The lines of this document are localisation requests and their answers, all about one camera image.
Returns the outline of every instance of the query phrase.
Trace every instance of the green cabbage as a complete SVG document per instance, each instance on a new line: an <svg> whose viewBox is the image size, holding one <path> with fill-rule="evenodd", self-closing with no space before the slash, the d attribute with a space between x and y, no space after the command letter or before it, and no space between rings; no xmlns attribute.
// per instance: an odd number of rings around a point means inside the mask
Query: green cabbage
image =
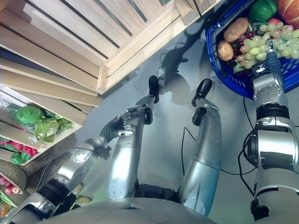
<svg viewBox="0 0 299 224"><path fill-rule="evenodd" d="M56 119L43 119L36 123L34 135L37 139L45 142L53 142L54 135L59 128L59 123Z"/></svg>
<svg viewBox="0 0 299 224"><path fill-rule="evenodd" d="M73 123L65 118L59 121L59 130L64 131L73 127Z"/></svg>
<svg viewBox="0 0 299 224"><path fill-rule="evenodd" d="M35 124L42 116L42 110L35 106L21 107L15 114L17 121L22 124Z"/></svg>

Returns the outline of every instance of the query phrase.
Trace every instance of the black joint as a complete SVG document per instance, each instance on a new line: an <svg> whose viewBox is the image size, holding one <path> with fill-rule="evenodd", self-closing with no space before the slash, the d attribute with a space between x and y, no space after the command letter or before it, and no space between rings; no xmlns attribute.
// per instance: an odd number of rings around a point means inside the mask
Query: black joint
<svg viewBox="0 0 299 224"><path fill-rule="evenodd" d="M289 109L279 104L265 104L256 109L256 119L282 117L290 119Z"/></svg>
<svg viewBox="0 0 299 224"><path fill-rule="evenodd" d="M153 111L150 108L144 109L144 123L150 125L153 122Z"/></svg>
<svg viewBox="0 0 299 224"><path fill-rule="evenodd" d="M257 198L251 202L250 210L255 221L269 216L268 207L265 205L260 206Z"/></svg>
<svg viewBox="0 0 299 224"><path fill-rule="evenodd" d="M253 165L258 164L258 140L257 133L253 133L249 136L247 145L247 159Z"/></svg>
<svg viewBox="0 0 299 224"><path fill-rule="evenodd" d="M57 179L51 179L46 183L38 193L47 198L56 207L64 201L64 198L69 194L69 189Z"/></svg>
<svg viewBox="0 0 299 224"><path fill-rule="evenodd" d="M159 81L156 76L149 77L149 94L155 97L154 104L159 102Z"/></svg>
<svg viewBox="0 0 299 224"><path fill-rule="evenodd" d="M195 113L194 116L192 118L192 123L195 126L199 126L201 121L203 120L204 116L206 114L206 108L205 107L200 107L198 108Z"/></svg>
<svg viewBox="0 0 299 224"><path fill-rule="evenodd" d="M192 99L192 105L196 107L196 99L205 98L206 95L209 93L212 87L212 81L209 78L205 78L201 81L199 86L197 87L195 96Z"/></svg>

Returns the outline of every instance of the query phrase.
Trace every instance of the blue basket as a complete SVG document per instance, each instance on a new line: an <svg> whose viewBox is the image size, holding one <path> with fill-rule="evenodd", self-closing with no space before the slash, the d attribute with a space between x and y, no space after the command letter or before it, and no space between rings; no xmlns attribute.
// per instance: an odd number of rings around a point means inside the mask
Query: blue basket
<svg viewBox="0 0 299 224"><path fill-rule="evenodd" d="M206 32L207 50L212 68L219 79L232 91L241 96L252 99L253 90L249 76L236 76L233 70L222 60L217 53L217 44L223 39L223 33L232 21L237 17L246 16L247 9L255 0L239 0ZM280 58L282 73L285 76L285 92L299 85L299 59Z"/></svg>

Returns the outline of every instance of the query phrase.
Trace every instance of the plastic bag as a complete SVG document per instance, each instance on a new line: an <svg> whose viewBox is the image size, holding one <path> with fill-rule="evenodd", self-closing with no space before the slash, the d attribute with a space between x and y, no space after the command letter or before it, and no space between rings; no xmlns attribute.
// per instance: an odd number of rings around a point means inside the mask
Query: plastic bag
<svg viewBox="0 0 299 224"><path fill-rule="evenodd" d="M42 116L42 110L35 106L21 107L15 114L15 118L21 124L35 124L42 118Z"/></svg>
<svg viewBox="0 0 299 224"><path fill-rule="evenodd" d="M34 135L37 139L45 142L53 142L54 134L59 128L57 119L42 119L36 123Z"/></svg>

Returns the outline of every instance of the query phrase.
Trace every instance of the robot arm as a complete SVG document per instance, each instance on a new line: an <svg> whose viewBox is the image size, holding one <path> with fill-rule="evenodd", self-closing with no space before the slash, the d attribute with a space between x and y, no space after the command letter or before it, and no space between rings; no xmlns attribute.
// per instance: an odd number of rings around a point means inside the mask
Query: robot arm
<svg viewBox="0 0 299 224"><path fill-rule="evenodd" d="M117 186L114 184L115 179L120 179L118 174L124 171L127 176L122 181L127 188L123 191L131 192L137 174L143 126L152 122L153 103L159 101L158 91L158 80L153 76L149 79L148 96L139 100L134 108L125 110L111 120L98 137L67 150L71 156L53 179L27 198L1 224L35 224L51 217L65 197L83 181L97 158L107 160L110 157L111 148L106 145L116 137L119 137L119 140L114 152L112 171L108 177L112 181L109 188L114 189ZM131 153L129 160L126 157L128 151Z"/></svg>
<svg viewBox="0 0 299 224"><path fill-rule="evenodd" d="M273 47L255 66L256 126L248 160L258 166L251 213L258 223L295 223L299 203L298 140L290 120L280 61Z"/></svg>
<svg viewBox="0 0 299 224"><path fill-rule="evenodd" d="M199 132L179 192L181 204L206 217L216 191L222 151L219 108L205 99L211 86L212 81L204 79L192 100L192 122Z"/></svg>

